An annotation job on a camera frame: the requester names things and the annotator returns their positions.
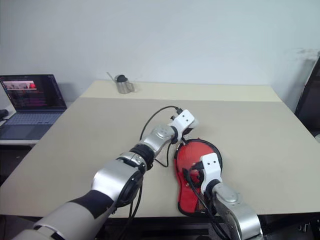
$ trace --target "black lid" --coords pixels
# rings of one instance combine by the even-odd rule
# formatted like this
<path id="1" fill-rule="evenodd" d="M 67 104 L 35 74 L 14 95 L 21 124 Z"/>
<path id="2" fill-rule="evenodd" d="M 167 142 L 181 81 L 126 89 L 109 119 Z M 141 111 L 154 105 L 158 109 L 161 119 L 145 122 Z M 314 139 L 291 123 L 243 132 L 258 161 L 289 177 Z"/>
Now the black lid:
<path id="1" fill-rule="evenodd" d="M 124 83 L 126 81 L 128 81 L 128 78 L 125 77 L 125 75 L 119 75 L 117 78 L 116 78 L 116 81 L 118 83 Z"/>

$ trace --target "laptop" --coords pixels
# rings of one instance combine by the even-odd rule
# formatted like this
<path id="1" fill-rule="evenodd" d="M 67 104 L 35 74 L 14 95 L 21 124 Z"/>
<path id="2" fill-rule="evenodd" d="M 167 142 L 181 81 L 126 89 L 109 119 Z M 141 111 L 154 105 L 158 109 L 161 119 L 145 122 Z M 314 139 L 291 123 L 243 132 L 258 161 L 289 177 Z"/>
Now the laptop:
<path id="1" fill-rule="evenodd" d="M 0 140 L 39 140 L 67 109 L 55 76 L 0 76 L 16 113 L 0 126 Z"/>

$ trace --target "laptop keyboard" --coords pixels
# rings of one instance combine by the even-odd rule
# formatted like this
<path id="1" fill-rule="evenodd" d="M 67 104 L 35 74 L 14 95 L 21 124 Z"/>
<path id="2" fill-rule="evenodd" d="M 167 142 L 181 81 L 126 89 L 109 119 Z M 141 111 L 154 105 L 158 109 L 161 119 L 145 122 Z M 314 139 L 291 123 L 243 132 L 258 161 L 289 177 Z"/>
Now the laptop keyboard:
<path id="1" fill-rule="evenodd" d="M 53 125 L 62 113 L 16 113 L 6 125 Z"/>

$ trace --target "red slipper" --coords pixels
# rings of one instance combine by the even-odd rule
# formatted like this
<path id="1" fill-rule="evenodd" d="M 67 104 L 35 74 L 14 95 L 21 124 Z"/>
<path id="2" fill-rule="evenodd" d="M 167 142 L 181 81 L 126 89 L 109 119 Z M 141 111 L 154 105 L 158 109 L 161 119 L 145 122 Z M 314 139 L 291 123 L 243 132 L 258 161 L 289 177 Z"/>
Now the red slipper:
<path id="1" fill-rule="evenodd" d="M 199 202 L 197 196 L 192 191 L 183 169 L 190 169 L 194 163 L 200 161 L 200 157 L 206 154 L 216 153 L 222 170 L 222 158 L 219 150 L 210 142 L 202 139 L 189 139 L 185 145 L 180 144 L 174 155 L 175 175 L 180 185 L 178 195 L 179 211 L 191 217 L 207 216 L 206 209 Z M 191 179 L 198 193 L 201 194 L 200 187 L 203 181 L 203 174 L 197 171 L 191 173 Z"/>

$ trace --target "white wall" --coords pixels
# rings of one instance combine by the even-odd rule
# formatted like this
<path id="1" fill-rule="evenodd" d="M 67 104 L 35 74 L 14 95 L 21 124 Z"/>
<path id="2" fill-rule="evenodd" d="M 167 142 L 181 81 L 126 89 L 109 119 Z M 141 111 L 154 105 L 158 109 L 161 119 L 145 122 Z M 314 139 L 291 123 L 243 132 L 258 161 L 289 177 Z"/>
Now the white wall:
<path id="1" fill-rule="evenodd" d="M 294 109 L 319 0 L 0 0 L 0 74 L 53 73 L 66 100 L 134 81 L 271 85 Z"/>
<path id="2" fill-rule="evenodd" d="M 2 63 L 1 60 L 1 41 L 0 41 L 0 66 Z M 6 108 L 10 104 L 9 99 L 7 98 L 7 95 L 4 91 L 4 89 L 0 86 L 0 110 Z"/>

